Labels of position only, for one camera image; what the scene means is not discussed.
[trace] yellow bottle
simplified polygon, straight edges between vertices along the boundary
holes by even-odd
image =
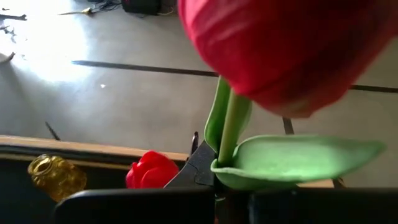
[[[59,156],[41,155],[27,168],[33,184],[56,202],[83,190],[86,174]]]

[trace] red rose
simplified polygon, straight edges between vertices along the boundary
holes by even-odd
[[[175,163],[155,151],[145,153],[138,163],[133,162],[126,176],[129,189],[162,188],[178,173]]]

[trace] gray floor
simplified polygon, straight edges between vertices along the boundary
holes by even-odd
[[[122,9],[94,17],[56,15],[86,6],[83,0],[35,1],[26,9],[28,22],[4,21],[18,36],[17,55],[0,65],[0,134],[51,138],[48,121],[65,141],[188,152],[193,132],[203,132],[215,78],[70,63],[210,71],[178,17],[140,19]],[[398,88],[397,58],[395,40],[358,84]],[[355,187],[398,187],[397,103],[396,93],[350,90],[337,104],[292,123],[296,134],[386,142],[384,155],[345,180]],[[243,138],[255,134],[284,134],[282,119],[255,107]]]

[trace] flower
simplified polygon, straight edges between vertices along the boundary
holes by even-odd
[[[162,188],[178,173],[178,167],[165,155],[155,151],[145,153],[133,162],[126,176],[129,189]]]
[[[398,1],[178,3],[198,53],[235,93],[291,118],[341,98],[398,33]]]

